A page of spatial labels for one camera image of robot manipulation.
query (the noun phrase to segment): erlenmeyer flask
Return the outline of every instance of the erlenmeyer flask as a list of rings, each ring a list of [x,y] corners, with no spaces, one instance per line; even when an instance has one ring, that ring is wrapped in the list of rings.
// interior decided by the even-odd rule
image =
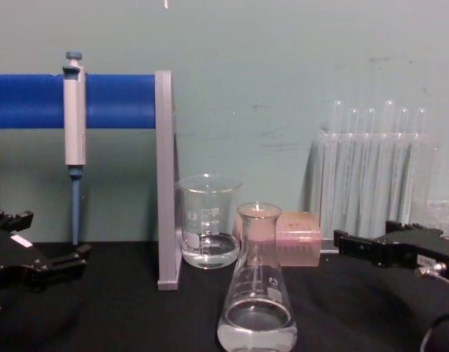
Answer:
[[[242,244],[218,324],[228,352],[289,352],[297,330],[276,249],[280,208],[261,202],[238,208]]]

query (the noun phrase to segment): micropipette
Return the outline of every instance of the micropipette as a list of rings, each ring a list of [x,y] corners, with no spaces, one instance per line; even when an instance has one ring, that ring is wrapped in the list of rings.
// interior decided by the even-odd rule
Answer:
[[[72,236],[78,244],[80,179],[86,164],[86,70],[79,64],[81,53],[68,51],[63,66],[63,106],[65,119],[65,163],[72,180]]]

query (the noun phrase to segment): clear liquid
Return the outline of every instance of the clear liquid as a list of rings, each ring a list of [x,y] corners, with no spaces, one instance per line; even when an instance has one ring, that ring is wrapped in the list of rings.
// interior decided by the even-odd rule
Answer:
[[[298,333],[283,305],[267,299],[246,299],[223,314],[217,334],[227,352],[289,352]]]
[[[239,242],[227,233],[218,235],[199,235],[200,246],[191,248],[184,241],[182,245],[183,259],[198,268],[222,268],[233,263],[239,255]]]

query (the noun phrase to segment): flask label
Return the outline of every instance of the flask label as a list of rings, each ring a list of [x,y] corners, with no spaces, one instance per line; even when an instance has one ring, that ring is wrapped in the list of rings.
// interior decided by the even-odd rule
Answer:
[[[271,300],[276,301],[278,303],[282,303],[282,293],[278,291],[276,288],[267,287],[267,294],[269,295],[269,298]]]

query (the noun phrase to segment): cable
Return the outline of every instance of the cable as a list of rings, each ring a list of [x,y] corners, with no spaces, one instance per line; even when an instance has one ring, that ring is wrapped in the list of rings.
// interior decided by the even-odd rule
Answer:
[[[446,265],[443,263],[437,263],[434,267],[428,267],[428,268],[419,268],[416,271],[416,274],[419,277],[429,277],[432,279],[438,279],[440,281],[443,281],[449,285],[449,280],[445,277],[441,276],[439,274],[440,271],[444,271],[446,269]],[[437,319],[434,320],[434,322],[430,325],[430,328],[425,333],[425,336],[422,339],[422,343],[420,344],[420,352],[425,352],[425,348],[428,344],[428,341],[430,340],[431,334],[433,334],[433,330],[441,323],[444,323],[445,321],[449,321],[449,314],[441,315]]]
[[[425,352],[425,347],[430,340],[430,336],[433,333],[433,330],[445,321],[449,321],[449,314],[441,315],[434,320],[434,322],[430,325],[430,328],[428,328],[427,332],[425,333],[425,336],[423,337],[422,343],[420,344],[420,352]]]

